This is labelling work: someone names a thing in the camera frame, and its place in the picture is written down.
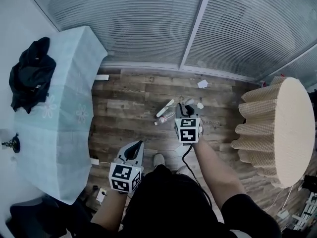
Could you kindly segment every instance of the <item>trash on floor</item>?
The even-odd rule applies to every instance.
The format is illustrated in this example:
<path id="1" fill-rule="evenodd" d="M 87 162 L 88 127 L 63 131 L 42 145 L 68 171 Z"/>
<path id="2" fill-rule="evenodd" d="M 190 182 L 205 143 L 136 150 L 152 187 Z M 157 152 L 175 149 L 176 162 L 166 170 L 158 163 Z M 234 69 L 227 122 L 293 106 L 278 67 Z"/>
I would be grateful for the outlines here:
<path id="1" fill-rule="evenodd" d="M 197 83 L 199 88 L 206 88 L 208 86 L 208 82 L 204 79 Z"/>
<path id="2" fill-rule="evenodd" d="M 175 149 L 175 152 L 177 152 L 179 155 L 182 155 L 187 152 L 188 148 L 189 148 L 189 145 L 181 144 Z"/>
<path id="3" fill-rule="evenodd" d="M 197 108 L 199 108 L 199 109 L 203 109 L 203 108 L 204 108 L 203 103 L 198 102 L 198 103 L 197 103 Z"/>
<path id="4" fill-rule="evenodd" d="M 158 113 L 157 113 L 157 117 L 160 117 L 161 115 L 164 114 L 164 112 L 173 105 L 175 101 L 172 99 L 170 100 L 165 106 L 164 108 L 162 108 Z"/>
<path id="5" fill-rule="evenodd" d="M 277 216 L 284 220 L 289 216 L 289 212 L 286 209 L 281 210 L 277 213 Z"/>
<path id="6" fill-rule="evenodd" d="M 168 119 L 172 118 L 175 115 L 174 111 L 168 112 L 166 115 L 161 116 L 157 119 L 157 121 L 154 122 L 155 125 L 165 123 Z"/>

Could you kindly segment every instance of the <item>power outlet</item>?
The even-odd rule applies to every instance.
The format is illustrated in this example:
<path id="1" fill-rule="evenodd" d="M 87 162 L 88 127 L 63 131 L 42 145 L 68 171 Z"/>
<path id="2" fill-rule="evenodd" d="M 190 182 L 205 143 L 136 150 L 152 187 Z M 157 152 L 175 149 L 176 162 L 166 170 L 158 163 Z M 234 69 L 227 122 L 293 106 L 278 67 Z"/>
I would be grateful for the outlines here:
<path id="1" fill-rule="evenodd" d="M 96 200 L 99 201 L 100 203 L 102 203 L 106 194 L 107 194 L 107 191 L 105 189 L 101 188 L 98 192 Z"/>

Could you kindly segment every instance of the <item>window blinds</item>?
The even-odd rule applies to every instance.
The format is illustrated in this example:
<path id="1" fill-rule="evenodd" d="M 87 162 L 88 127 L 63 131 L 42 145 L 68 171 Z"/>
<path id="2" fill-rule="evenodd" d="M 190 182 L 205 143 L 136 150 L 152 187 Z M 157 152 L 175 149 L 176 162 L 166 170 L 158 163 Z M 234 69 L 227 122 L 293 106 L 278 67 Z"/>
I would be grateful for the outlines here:
<path id="1" fill-rule="evenodd" d="M 274 76 L 283 74 L 287 77 L 294 77 L 308 88 L 317 83 L 317 48 L 312 49 L 302 57 L 298 58 L 285 68 L 275 74 L 266 77 L 264 80 L 271 82 Z"/>
<path id="2" fill-rule="evenodd" d="M 200 0 L 35 0 L 60 30 L 89 25 L 106 62 L 179 64 Z"/>
<path id="3" fill-rule="evenodd" d="M 185 65 L 258 77 L 317 39 L 317 0 L 209 0 Z"/>

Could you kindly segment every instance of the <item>table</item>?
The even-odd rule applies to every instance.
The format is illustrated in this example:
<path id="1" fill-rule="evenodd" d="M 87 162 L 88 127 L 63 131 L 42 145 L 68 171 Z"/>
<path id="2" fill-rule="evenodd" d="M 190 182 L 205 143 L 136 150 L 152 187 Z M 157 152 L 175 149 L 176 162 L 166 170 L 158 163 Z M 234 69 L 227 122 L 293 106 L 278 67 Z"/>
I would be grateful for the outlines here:
<path id="1" fill-rule="evenodd" d="M 56 61 L 45 103 L 15 113 L 21 151 L 18 171 L 48 195 L 72 204 L 86 186 L 91 161 L 91 88 L 107 55 L 88 26 L 53 34 L 48 55 Z"/>
<path id="2" fill-rule="evenodd" d="M 239 111 L 245 124 L 231 146 L 276 187 L 294 185 L 304 174 L 315 143 L 309 96 L 295 78 L 275 77 L 270 86 L 245 93 Z"/>

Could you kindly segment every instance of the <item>black cable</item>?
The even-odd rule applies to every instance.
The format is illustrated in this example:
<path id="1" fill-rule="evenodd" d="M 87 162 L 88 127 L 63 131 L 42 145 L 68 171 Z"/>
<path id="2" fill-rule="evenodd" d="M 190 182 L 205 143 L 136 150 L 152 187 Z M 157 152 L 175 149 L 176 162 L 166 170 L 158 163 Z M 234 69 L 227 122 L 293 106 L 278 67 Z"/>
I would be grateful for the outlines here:
<path id="1" fill-rule="evenodd" d="M 184 164 L 186 165 L 186 167 L 189 169 L 189 171 L 192 173 L 193 177 L 195 178 L 197 184 L 199 185 L 199 188 L 203 191 L 203 193 L 205 194 L 206 198 L 208 199 L 209 205 L 211 206 L 211 200 L 210 197 L 208 196 L 207 192 L 205 192 L 205 190 L 203 189 L 203 187 L 200 185 L 199 181 L 197 180 L 196 176 L 194 175 L 194 172 L 192 171 L 192 169 L 189 167 L 189 165 L 186 163 L 185 161 L 185 157 L 186 155 L 190 152 L 190 150 L 192 150 L 194 144 L 192 143 L 190 145 L 190 147 L 188 148 L 187 152 L 183 155 L 182 161 L 184 162 Z"/>

